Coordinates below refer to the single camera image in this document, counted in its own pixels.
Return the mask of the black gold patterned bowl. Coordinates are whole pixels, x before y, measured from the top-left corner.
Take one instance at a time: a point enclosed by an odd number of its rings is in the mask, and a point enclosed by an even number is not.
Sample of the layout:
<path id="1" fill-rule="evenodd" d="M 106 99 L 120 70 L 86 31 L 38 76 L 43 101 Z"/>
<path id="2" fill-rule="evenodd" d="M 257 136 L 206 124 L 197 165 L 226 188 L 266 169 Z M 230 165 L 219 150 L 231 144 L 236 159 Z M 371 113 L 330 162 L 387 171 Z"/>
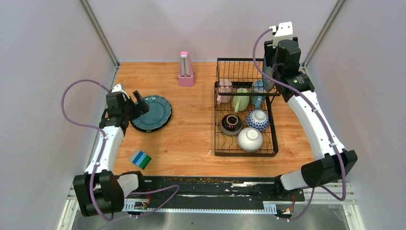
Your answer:
<path id="1" fill-rule="evenodd" d="M 228 136 L 236 136 L 243 129 L 242 120 L 234 114 L 225 115 L 219 126 L 222 133 Z"/>

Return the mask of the white patterned bowl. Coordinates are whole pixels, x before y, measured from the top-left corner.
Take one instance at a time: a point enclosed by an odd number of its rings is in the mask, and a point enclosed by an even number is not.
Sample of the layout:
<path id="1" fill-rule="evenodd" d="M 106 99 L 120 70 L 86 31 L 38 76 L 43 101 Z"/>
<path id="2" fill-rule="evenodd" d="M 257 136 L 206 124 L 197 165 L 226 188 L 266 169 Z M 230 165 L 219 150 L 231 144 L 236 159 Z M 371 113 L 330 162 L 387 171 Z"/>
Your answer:
<path id="1" fill-rule="evenodd" d="M 256 152 L 263 144 L 263 136 L 257 129 L 247 127 L 238 134 L 237 143 L 246 152 Z"/>

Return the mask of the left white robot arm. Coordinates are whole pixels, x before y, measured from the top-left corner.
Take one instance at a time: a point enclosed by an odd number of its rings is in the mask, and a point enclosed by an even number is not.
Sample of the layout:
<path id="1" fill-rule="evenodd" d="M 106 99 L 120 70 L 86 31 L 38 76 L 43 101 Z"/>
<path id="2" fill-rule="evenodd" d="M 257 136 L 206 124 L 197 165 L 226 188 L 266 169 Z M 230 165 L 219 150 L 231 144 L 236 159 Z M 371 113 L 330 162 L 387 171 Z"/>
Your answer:
<path id="1" fill-rule="evenodd" d="M 120 212 L 124 199 L 132 194 L 141 198 L 146 194 L 147 185 L 141 172 L 126 172 L 121 176 L 113 173 L 118 149 L 129 123 L 146 114 L 149 106 L 138 91 L 134 91 L 134 102 L 125 92 L 106 94 L 107 107 L 97 126 L 100 138 L 95 154 L 84 174 L 73 180 L 74 191 L 81 214 L 85 217 Z"/>

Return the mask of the pink metronome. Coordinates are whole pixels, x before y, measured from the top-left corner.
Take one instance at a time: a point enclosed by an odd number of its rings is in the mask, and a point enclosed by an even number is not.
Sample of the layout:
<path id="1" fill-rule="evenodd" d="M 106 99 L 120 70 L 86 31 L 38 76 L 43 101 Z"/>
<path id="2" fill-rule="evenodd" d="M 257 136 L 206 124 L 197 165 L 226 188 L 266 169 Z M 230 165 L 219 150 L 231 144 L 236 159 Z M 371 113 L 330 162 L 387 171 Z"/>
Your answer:
<path id="1" fill-rule="evenodd" d="M 195 85 L 195 82 L 195 71 L 191 57 L 187 51 L 182 51 L 180 52 L 178 84 L 182 87 L 192 87 Z"/>

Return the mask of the blue mug yellow inside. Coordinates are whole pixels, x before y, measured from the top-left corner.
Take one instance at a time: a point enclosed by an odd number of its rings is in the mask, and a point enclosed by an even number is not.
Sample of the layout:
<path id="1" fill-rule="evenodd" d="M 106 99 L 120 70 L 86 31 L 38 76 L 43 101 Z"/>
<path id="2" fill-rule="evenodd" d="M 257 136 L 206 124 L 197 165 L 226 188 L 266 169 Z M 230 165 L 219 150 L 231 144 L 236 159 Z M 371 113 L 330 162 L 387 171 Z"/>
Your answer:
<path id="1" fill-rule="evenodd" d="M 251 92 L 255 93 L 251 97 L 251 103 L 254 105 L 255 109 L 260 109 L 261 105 L 265 102 L 265 96 L 259 95 L 259 93 L 267 92 L 264 88 L 264 84 L 262 80 L 257 80 L 252 83 Z"/>

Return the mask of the pink mug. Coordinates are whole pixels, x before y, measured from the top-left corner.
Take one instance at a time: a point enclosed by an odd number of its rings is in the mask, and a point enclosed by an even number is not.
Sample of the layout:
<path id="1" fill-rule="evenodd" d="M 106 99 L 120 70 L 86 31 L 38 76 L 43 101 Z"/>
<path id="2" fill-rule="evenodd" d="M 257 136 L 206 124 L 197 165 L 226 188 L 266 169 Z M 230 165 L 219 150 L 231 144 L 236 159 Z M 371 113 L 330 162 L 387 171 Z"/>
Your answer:
<path id="1" fill-rule="evenodd" d="M 220 80 L 218 83 L 218 94 L 216 102 L 217 104 L 228 103 L 231 100 L 230 95 L 219 95 L 219 93 L 231 93 L 232 92 L 232 82 L 229 79 Z"/>

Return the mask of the black bottom plate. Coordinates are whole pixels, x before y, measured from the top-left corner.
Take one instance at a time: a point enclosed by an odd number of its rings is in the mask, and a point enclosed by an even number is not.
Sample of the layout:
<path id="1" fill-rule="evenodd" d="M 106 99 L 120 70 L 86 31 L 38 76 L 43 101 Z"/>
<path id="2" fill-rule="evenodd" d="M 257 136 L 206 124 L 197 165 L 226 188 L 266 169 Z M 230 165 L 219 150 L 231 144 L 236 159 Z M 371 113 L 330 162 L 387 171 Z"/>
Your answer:
<path id="1" fill-rule="evenodd" d="M 172 108 L 150 109 L 149 112 L 137 119 L 131 120 L 131 126 L 144 133 L 156 132 L 169 124 L 172 118 Z"/>

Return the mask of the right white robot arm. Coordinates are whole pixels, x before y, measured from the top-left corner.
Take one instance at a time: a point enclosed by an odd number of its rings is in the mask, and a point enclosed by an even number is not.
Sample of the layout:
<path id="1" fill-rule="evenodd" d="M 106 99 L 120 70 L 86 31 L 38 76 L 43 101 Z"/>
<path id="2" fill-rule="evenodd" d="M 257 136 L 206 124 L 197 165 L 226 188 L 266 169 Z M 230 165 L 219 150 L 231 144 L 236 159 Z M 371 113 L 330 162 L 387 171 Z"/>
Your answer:
<path id="1" fill-rule="evenodd" d="M 310 78 L 299 70 L 301 49 L 297 38 L 264 43 L 266 73 L 280 81 L 277 91 L 298 117 L 309 140 L 314 161 L 301 169 L 278 176 L 273 193 L 286 200 L 294 189 L 319 187 L 344 179 L 358 157 L 354 150 L 346 150 L 332 131 L 318 104 Z"/>

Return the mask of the black wire dish rack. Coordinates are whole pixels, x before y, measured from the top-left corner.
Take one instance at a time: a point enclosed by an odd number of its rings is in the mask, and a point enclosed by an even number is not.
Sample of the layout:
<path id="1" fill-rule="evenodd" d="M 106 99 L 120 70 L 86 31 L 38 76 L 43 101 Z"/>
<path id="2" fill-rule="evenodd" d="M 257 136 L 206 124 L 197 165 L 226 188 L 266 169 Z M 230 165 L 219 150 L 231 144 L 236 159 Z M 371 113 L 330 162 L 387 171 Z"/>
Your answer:
<path id="1" fill-rule="evenodd" d="M 270 92 L 259 93 L 259 95 L 265 96 L 265 102 L 261 105 L 260 110 L 267 113 L 270 119 L 269 126 L 260 131 L 263 136 L 263 144 L 261 148 L 256 152 L 246 152 L 237 143 L 236 136 L 228 136 L 222 133 L 220 130 L 220 123 L 222 118 L 227 114 L 234 114 L 239 116 L 243 123 L 243 129 L 249 127 L 246 124 L 246 118 L 248 114 L 255 110 L 254 105 L 251 103 L 251 97 L 256 95 L 251 92 L 252 83 L 257 80 L 262 80 L 257 65 L 261 64 L 263 59 L 257 58 L 255 60 L 251 58 L 222 58 L 217 59 L 216 76 L 217 81 L 214 84 L 214 154 L 215 156 L 222 157 L 274 157 L 278 152 L 278 143 L 275 133 L 275 126 L 272 117 L 271 103 L 274 97 L 279 96 L 276 89 Z M 218 83 L 220 80 L 229 79 L 232 82 L 233 88 L 231 93 L 219 93 L 219 95 L 230 95 L 231 100 L 228 103 L 217 104 Z M 237 89 L 245 88 L 249 90 L 250 102 L 248 107 L 244 111 L 234 112 L 232 106 L 232 100 Z"/>

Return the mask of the red patterned bowl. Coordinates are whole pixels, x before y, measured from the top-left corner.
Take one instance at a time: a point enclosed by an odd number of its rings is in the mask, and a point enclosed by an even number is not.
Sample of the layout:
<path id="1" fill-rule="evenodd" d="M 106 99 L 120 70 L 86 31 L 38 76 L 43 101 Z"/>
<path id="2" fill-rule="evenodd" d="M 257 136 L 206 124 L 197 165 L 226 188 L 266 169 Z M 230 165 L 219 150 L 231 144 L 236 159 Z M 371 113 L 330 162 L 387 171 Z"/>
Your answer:
<path id="1" fill-rule="evenodd" d="M 270 119 L 265 111 L 255 109 L 248 114 L 246 124 L 259 131 L 264 131 L 269 126 Z"/>

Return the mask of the teal plate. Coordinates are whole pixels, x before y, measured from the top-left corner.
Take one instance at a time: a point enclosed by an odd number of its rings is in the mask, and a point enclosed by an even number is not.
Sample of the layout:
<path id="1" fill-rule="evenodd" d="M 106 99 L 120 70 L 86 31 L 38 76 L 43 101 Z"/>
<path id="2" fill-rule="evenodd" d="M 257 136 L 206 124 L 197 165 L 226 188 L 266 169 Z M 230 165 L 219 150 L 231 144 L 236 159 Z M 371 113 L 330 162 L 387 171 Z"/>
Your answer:
<path id="1" fill-rule="evenodd" d="M 170 102 L 159 95 L 149 95 L 143 99 L 149 105 L 149 111 L 131 121 L 131 125 L 142 132 L 155 132 L 167 125 L 172 116 Z"/>

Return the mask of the green handled cream mug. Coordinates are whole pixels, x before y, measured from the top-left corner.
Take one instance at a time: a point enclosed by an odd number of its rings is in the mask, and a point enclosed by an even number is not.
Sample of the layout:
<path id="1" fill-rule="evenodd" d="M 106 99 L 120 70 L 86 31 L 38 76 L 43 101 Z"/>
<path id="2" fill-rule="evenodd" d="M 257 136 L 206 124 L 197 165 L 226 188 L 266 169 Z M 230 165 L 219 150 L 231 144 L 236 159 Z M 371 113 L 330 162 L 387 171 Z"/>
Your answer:
<path id="1" fill-rule="evenodd" d="M 236 93 L 238 95 L 235 95 L 232 100 L 232 106 L 234 108 L 235 113 L 246 110 L 248 107 L 248 104 L 250 102 L 250 96 L 248 95 L 248 93 L 249 93 L 248 89 L 239 88 L 239 89 L 237 89 Z"/>

